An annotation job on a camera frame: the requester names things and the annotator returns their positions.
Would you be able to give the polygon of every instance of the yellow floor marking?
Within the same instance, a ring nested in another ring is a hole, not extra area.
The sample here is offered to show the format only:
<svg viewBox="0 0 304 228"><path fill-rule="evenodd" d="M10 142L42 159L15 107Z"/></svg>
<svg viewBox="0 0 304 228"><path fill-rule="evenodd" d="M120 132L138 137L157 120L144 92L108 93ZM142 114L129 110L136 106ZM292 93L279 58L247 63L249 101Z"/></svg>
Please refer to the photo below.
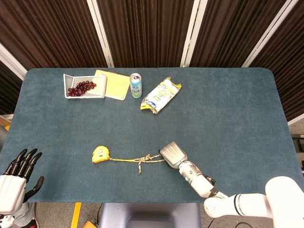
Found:
<svg viewBox="0 0 304 228"><path fill-rule="evenodd" d="M81 203L75 203L71 228L77 228L78 220L79 220L79 214L80 214L80 208L81 208Z"/></svg>

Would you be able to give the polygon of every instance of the gray chair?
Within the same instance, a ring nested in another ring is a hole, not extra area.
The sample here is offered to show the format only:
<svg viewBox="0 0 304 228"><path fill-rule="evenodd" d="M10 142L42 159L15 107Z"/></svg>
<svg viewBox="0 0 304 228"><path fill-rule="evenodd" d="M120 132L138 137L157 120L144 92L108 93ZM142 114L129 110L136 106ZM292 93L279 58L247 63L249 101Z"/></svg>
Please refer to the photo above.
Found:
<svg viewBox="0 0 304 228"><path fill-rule="evenodd" d="M0 126L0 152L2 150L7 135L8 131L4 127Z"/></svg>
<svg viewBox="0 0 304 228"><path fill-rule="evenodd" d="M201 228L198 203L105 203L100 228Z"/></svg>

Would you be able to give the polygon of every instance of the white basket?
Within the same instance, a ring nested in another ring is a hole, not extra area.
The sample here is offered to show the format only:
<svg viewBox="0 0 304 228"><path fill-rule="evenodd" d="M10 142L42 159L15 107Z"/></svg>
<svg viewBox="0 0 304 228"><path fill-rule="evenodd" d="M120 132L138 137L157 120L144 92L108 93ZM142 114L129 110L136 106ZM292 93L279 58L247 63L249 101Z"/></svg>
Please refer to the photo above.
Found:
<svg viewBox="0 0 304 228"><path fill-rule="evenodd" d="M89 81L94 82L96 87L89 91L86 91L84 94L80 96L69 96L68 88L75 88L79 82ZM103 78L101 76L70 76L63 74L63 82L65 89L65 97L67 99L74 98L104 98L104 90L103 90Z"/></svg>

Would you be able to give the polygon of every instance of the table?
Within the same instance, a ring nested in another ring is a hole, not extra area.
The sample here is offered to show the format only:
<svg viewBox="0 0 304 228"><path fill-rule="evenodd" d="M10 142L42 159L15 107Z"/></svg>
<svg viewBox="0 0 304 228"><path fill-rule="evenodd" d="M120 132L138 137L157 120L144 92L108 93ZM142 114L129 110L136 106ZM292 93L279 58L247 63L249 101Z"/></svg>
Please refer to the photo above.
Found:
<svg viewBox="0 0 304 228"><path fill-rule="evenodd" d="M94 68L30 70L22 84L0 171L23 148L43 152L28 189L45 182L32 201L203 202L165 162L92 164L99 145L114 158L137 158L175 141L227 195L264 193L275 176L304 189L272 73L264 68L111 68L142 75L143 96L124 101L64 97L63 74L94 75ZM182 89L158 114L142 99L165 77Z"/></svg>

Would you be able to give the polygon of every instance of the chip bag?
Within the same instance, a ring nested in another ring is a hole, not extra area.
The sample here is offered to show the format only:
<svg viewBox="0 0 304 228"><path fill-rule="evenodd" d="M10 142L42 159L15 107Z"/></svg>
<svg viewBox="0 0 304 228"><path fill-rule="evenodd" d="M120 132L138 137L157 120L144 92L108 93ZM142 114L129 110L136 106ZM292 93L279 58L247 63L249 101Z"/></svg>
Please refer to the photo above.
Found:
<svg viewBox="0 0 304 228"><path fill-rule="evenodd" d="M142 101L141 109L150 109L157 114L181 89L181 84L174 84L170 77L165 78Z"/></svg>

